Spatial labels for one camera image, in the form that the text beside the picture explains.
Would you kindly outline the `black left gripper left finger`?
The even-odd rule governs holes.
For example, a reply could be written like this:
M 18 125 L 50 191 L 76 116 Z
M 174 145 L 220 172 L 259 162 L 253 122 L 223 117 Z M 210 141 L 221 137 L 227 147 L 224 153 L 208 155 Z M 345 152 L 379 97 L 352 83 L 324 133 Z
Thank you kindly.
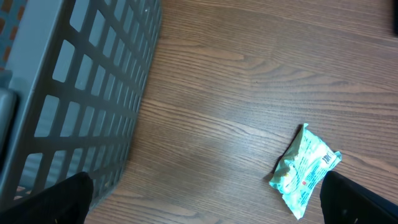
M 93 180 L 80 172 L 1 212 L 1 224 L 84 223 L 92 199 Z

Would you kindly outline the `teal snack packet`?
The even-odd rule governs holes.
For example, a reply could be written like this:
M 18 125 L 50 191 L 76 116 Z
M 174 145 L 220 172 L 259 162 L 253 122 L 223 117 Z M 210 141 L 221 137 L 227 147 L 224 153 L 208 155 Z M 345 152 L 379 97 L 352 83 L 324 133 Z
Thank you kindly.
M 269 181 L 298 220 L 304 216 L 315 186 L 342 160 L 341 152 L 332 151 L 307 126 L 302 125 Z

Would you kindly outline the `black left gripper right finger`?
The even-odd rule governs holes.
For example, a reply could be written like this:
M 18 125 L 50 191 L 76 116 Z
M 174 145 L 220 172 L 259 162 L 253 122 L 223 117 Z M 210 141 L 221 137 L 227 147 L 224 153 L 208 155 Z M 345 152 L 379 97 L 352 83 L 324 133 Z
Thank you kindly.
M 397 224 L 397 205 L 345 176 L 329 171 L 320 202 L 325 224 Z

